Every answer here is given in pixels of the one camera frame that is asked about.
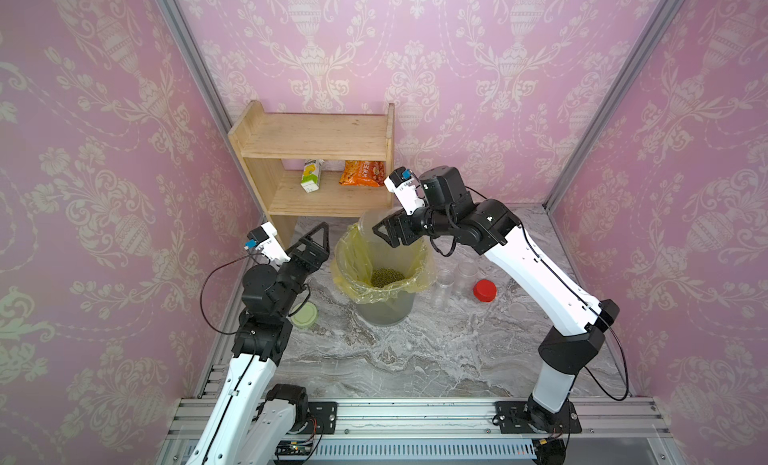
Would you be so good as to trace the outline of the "green-lidded clear jar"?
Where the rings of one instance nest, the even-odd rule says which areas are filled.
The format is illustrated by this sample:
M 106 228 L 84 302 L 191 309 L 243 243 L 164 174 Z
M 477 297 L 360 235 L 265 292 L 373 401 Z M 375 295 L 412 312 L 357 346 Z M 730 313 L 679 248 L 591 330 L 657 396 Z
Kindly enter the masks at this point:
M 387 240 L 379 237 L 375 231 L 378 230 L 385 236 L 388 236 L 386 227 L 384 225 L 379 226 L 379 223 L 397 211 L 398 208 L 369 210 L 360 217 L 358 220 L 358 228 L 362 238 L 367 244 L 381 247 L 389 246 Z

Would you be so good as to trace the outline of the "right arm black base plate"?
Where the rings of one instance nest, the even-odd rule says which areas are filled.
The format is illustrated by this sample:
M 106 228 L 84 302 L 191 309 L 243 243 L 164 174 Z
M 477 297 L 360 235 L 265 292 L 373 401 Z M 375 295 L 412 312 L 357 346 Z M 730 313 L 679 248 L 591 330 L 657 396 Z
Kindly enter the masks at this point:
M 582 432 L 574 404 L 569 400 L 558 412 L 550 412 L 532 400 L 496 401 L 492 423 L 502 434 L 558 435 Z

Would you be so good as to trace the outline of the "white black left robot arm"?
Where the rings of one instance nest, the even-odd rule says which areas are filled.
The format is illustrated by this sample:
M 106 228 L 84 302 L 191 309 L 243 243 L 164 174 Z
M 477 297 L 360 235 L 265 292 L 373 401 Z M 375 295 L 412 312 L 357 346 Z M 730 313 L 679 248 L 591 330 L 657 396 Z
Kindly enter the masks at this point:
M 242 278 L 244 308 L 234 339 L 222 392 L 192 450 L 192 464 L 268 464 L 291 431 L 308 421 L 305 388 L 271 383 L 287 348 L 298 297 L 311 294 L 308 278 L 330 256 L 329 229 L 320 223 L 297 243 L 283 248 L 269 222 L 253 229 L 244 246 L 247 258 L 265 262 Z

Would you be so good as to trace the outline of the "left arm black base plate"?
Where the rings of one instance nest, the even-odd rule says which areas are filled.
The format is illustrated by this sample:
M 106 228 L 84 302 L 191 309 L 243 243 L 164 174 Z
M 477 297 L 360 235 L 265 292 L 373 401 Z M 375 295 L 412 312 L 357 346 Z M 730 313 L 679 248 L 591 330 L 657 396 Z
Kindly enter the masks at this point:
M 310 401 L 295 406 L 295 421 L 288 435 L 334 434 L 338 417 L 336 401 Z

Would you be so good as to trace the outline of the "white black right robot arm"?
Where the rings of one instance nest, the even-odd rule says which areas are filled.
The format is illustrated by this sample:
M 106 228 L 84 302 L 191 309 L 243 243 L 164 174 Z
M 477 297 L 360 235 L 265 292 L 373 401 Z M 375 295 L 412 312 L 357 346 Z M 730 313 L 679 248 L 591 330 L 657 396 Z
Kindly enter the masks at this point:
M 542 368 L 522 415 L 535 431 L 566 432 L 575 421 L 572 387 L 603 347 L 618 305 L 580 288 L 502 202 L 474 202 L 457 168 L 441 166 L 415 176 L 400 167 L 385 186 L 401 208 L 374 225 L 376 236 L 393 248 L 449 236 L 454 246 L 467 246 L 506 272 L 545 312 L 552 327 L 539 345 Z

